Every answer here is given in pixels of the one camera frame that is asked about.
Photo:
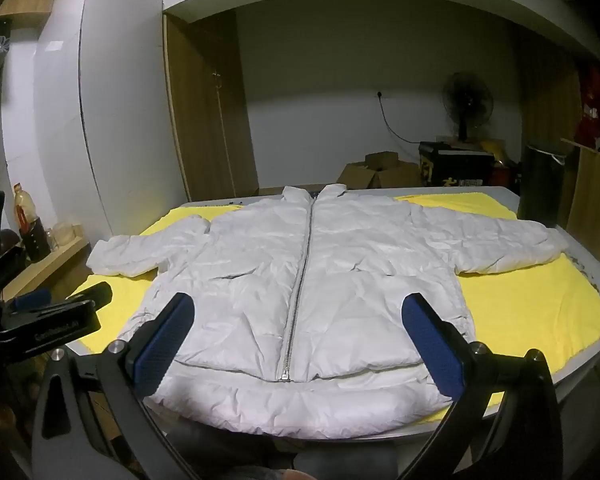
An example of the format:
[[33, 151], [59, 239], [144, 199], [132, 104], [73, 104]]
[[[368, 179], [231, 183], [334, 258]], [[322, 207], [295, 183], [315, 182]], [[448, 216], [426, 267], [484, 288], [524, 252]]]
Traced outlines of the wooden side shelf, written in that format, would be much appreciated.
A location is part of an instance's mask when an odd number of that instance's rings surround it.
[[9, 301], [38, 289], [71, 258], [88, 246], [90, 246], [88, 240], [79, 236], [67, 245], [60, 246], [41, 261], [29, 264], [3, 288], [1, 300]]

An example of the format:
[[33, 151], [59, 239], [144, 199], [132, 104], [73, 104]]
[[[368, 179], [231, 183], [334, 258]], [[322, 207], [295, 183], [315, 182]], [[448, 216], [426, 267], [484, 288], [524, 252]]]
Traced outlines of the brown sauce bottle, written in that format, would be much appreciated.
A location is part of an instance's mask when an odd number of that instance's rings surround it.
[[43, 223], [36, 213], [35, 204], [20, 183], [14, 185], [14, 211], [24, 250], [32, 263], [42, 261], [50, 254]]

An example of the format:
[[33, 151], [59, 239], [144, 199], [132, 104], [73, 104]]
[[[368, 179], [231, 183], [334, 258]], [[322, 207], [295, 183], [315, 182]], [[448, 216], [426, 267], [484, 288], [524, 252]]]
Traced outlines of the black and yellow box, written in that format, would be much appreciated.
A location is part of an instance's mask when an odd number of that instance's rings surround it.
[[453, 148], [444, 142], [420, 142], [420, 180], [425, 186], [486, 186], [493, 180], [495, 158], [481, 150]]

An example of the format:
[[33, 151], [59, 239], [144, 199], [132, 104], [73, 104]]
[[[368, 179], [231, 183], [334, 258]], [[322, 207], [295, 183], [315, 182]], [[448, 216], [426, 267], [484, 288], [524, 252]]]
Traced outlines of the brown cardboard boxes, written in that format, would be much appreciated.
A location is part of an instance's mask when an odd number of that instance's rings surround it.
[[362, 162], [349, 162], [337, 179], [350, 190], [370, 188], [418, 188], [419, 166], [404, 162], [396, 152], [367, 154]]

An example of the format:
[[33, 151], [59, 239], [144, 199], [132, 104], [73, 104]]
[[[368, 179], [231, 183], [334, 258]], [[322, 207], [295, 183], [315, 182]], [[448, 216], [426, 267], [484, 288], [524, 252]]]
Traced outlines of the wooden wardrobe door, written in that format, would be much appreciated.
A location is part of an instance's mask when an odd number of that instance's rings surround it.
[[255, 196], [256, 161], [233, 10], [187, 23], [162, 17], [166, 92], [192, 202]]

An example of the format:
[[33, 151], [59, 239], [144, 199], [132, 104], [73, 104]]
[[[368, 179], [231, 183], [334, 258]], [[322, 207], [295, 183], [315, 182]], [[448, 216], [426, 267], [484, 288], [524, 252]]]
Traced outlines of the black standing fan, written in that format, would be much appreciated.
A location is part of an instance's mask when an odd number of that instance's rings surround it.
[[445, 110], [457, 126], [457, 140], [468, 142], [491, 118], [492, 92], [475, 73], [456, 72], [445, 81], [442, 93]]

